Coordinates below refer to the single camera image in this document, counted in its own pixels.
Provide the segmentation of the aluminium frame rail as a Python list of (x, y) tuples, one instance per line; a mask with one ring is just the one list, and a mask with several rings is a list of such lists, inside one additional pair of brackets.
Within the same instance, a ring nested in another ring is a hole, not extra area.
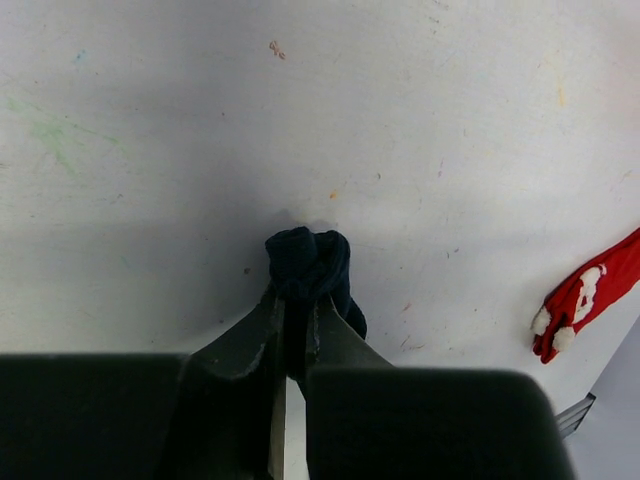
[(562, 438), (572, 435), (580, 427), (595, 401), (596, 396), (588, 393), (584, 399), (556, 416), (557, 426)]

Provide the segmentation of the red santa sock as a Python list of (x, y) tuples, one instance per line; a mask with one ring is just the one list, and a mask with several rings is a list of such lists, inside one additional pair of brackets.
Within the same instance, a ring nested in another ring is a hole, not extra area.
[(576, 269), (549, 293), (532, 320), (532, 352), (543, 364), (639, 282), (639, 232)]

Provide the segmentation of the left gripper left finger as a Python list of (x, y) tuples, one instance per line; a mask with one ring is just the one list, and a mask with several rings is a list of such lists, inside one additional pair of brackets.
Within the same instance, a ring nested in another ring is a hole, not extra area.
[(284, 302), (267, 289), (258, 304), (215, 341), (195, 352), (190, 364), (223, 381), (241, 380), (256, 371), (283, 330)]

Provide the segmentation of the dark navy ankle sock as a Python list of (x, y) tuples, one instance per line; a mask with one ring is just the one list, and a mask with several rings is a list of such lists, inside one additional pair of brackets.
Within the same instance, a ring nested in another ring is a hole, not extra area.
[(365, 316), (351, 296), (350, 244), (335, 230), (314, 233), (301, 226), (271, 236), (265, 248), (271, 284), (285, 302), (287, 375), (304, 389), (307, 323), (319, 299), (329, 295), (341, 318), (361, 338), (367, 335)]

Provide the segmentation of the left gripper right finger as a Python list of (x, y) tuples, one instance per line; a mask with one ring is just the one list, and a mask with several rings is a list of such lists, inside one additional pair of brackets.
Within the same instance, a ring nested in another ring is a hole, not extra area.
[(306, 373), (314, 369), (357, 372), (394, 369), (340, 316), (330, 295), (315, 303), (308, 318), (304, 367)]

